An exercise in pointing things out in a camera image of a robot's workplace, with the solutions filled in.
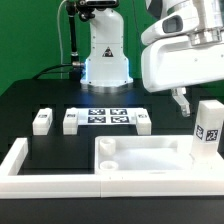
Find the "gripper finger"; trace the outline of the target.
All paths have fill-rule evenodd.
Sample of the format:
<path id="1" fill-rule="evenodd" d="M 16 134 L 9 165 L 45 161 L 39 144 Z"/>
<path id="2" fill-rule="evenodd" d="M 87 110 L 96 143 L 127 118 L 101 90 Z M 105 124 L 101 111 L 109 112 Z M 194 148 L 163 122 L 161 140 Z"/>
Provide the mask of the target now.
<path id="1" fill-rule="evenodd" d="M 171 90 L 171 93 L 172 93 L 173 99 L 180 106 L 182 116 L 189 117 L 190 116 L 190 104 L 189 104 L 188 100 L 185 98 L 186 88 L 185 87 L 173 88 Z"/>

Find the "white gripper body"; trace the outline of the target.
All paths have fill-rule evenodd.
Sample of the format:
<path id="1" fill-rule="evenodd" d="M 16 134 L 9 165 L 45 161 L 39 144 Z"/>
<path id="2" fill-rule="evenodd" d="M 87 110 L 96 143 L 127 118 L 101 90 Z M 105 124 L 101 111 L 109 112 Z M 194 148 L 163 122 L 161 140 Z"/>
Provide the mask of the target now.
<path id="1" fill-rule="evenodd" d="M 150 92 L 224 79 L 224 6 L 149 6 L 141 35 L 142 81 Z"/>

